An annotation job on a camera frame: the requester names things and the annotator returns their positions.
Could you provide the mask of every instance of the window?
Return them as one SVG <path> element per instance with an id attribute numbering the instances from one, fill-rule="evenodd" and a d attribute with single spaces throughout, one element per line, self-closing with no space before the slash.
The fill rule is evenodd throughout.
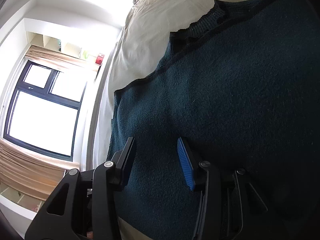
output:
<path id="1" fill-rule="evenodd" d="M 4 138 L 29 150 L 72 161 L 86 77 L 28 61 L 14 89 Z"/>

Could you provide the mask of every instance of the blue textured pad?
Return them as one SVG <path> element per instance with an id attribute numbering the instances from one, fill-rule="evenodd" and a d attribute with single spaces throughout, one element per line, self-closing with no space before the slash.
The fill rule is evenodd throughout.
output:
<path id="1" fill-rule="evenodd" d="M 177 150 L 180 159 L 180 164 L 183 170 L 184 178 L 186 179 L 187 185 L 191 190 L 194 190 L 196 187 L 194 177 L 193 177 L 193 169 L 190 163 L 190 160 L 187 155 L 186 148 L 183 145 L 181 138 L 178 139 Z"/>

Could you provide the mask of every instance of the green object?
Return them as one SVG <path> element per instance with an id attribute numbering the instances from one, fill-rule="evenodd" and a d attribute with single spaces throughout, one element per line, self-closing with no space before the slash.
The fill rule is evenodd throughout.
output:
<path id="1" fill-rule="evenodd" d="M 85 59 L 87 59 L 89 57 L 89 51 L 85 50 L 82 55 Z"/>

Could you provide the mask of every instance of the window pane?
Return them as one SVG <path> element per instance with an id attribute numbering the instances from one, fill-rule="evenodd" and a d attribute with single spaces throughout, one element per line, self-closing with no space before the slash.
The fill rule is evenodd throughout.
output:
<path id="1" fill-rule="evenodd" d="M 20 91 L 10 136 L 52 152 L 71 155 L 77 110 Z"/>
<path id="2" fill-rule="evenodd" d="M 83 75 L 59 72 L 51 93 L 80 102 L 86 82 Z"/>
<path id="3" fill-rule="evenodd" d="M 50 73 L 50 69 L 32 65 L 24 81 L 25 83 L 44 88 Z"/>

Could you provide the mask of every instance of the red fire alarm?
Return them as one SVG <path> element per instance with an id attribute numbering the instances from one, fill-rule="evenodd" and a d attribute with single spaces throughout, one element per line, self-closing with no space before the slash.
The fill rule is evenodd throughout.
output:
<path id="1" fill-rule="evenodd" d="M 99 53 L 96 59 L 96 64 L 101 65 L 103 58 L 104 58 L 104 54 Z"/>

